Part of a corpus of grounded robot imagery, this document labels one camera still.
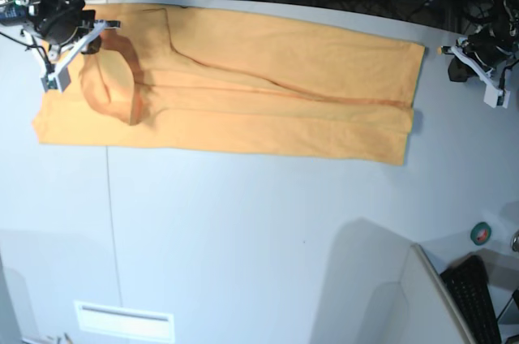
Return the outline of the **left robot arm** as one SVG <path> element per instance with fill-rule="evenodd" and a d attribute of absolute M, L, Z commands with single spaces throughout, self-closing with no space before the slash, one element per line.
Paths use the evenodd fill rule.
<path fill-rule="evenodd" d="M 507 70 L 518 65 L 518 0 L 490 1 L 489 14 L 482 18 L 462 12 L 477 28 L 456 46 L 491 74 L 502 63 Z"/>

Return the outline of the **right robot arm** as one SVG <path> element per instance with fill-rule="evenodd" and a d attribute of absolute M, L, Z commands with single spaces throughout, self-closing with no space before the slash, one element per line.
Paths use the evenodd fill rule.
<path fill-rule="evenodd" d="M 49 47 L 50 59 L 94 29 L 96 12 L 84 0 L 1 0 L 1 25 L 20 26 Z"/>

